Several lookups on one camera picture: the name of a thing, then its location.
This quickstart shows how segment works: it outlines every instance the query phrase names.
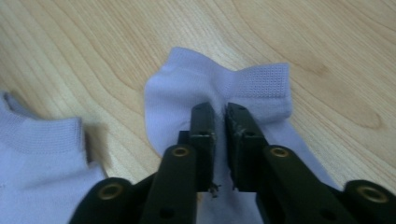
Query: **metal screw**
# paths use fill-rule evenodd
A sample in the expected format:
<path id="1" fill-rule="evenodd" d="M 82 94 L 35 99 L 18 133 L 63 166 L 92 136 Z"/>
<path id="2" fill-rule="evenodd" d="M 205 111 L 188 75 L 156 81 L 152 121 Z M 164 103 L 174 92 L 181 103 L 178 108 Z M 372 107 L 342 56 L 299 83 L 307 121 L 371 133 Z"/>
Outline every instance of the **metal screw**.
<path id="1" fill-rule="evenodd" d="M 102 200 L 117 198 L 123 191 L 123 186 L 119 183 L 111 183 L 102 187 L 98 192 L 98 197 Z"/>

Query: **wooden table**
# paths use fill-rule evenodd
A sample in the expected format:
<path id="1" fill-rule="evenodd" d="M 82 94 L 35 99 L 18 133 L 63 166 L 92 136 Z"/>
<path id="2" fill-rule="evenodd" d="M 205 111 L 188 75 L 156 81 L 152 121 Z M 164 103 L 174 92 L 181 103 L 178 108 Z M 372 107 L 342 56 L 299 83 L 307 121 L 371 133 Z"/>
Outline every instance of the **wooden table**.
<path id="1" fill-rule="evenodd" d="M 82 117 L 94 158 L 133 182 L 161 161 L 143 89 L 174 46 L 234 70 L 289 63 L 291 122 L 330 175 L 396 193 L 395 1 L 0 1 L 0 89 Z"/>

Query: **fabric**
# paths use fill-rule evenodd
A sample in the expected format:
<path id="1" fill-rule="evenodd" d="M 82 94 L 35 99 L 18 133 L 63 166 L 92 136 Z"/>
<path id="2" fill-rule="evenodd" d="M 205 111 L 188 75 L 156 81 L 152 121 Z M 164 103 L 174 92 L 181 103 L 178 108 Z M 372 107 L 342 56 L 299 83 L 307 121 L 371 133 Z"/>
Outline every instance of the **fabric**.
<path id="1" fill-rule="evenodd" d="M 105 178 L 79 118 L 44 120 L 0 91 L 0 223 L 68 223 Z"/>
<path id="2" fill-rule="evenodd" d="M 224 132 L 227 103 L 246 107 L 269 144 L 293 149 L 322 182 L 336 188 L 288 122 L 292 104 L 286 63 L 231 71 L 195 51 L 172 49 L 167 62 L 145 88 L 148 140 L 159 154 L 177 143 L 179 131 L 190 128 L 192 107 L 204 102 L 212 104 L 216 114 L 214 182 L 221 187 L 216 199 L 204 193 L 198 204 L 197 223 L 262 223 L 255 193 L 233 190 Z"/>

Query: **sock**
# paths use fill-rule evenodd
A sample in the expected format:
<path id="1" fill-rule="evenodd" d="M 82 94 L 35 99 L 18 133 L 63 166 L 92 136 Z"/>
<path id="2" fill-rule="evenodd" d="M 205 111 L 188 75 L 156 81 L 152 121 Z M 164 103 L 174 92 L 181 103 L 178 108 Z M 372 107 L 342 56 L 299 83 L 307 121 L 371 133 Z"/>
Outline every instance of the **sock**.
<path id="1" fill-rule="evenodd" d="M 40 119 L 0 91 L 0 223 L 68 223 L 104 177 L 80 119 Z"/>
<path id="2" fill-rule="evenodd" d="M 177 143 L 179 131 L 190 128 L 191 109 L 203 102 L 212 104 L 216 114 L 214 182 L 221 187 L 216 199 L 203 193 L 197 223 L 262 223 L 256 194 L 233 190 L 224 132 L 224 109 L 229 102 L 251 112 L 269 144 L 291 148 L 322 182 L 335 187 L 288 122 L 292 104 L 286 63 L 231 71 L 192 50 L 172 49 L 145 88 L 148 140 L 159 154 Z"/>

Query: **brass screw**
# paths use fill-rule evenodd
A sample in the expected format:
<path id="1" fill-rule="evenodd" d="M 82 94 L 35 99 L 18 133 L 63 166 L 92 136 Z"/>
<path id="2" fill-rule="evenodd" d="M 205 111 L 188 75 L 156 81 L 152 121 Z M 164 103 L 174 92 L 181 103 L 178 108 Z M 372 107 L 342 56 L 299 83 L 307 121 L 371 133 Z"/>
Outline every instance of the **brass screw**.
<path id="1" fill-rule="evenodd" d="M 357 191 L 361 196 L 373 203 L 387 203 L 389 200 L 383 192 L 369 186 L 359 186 Z"/>

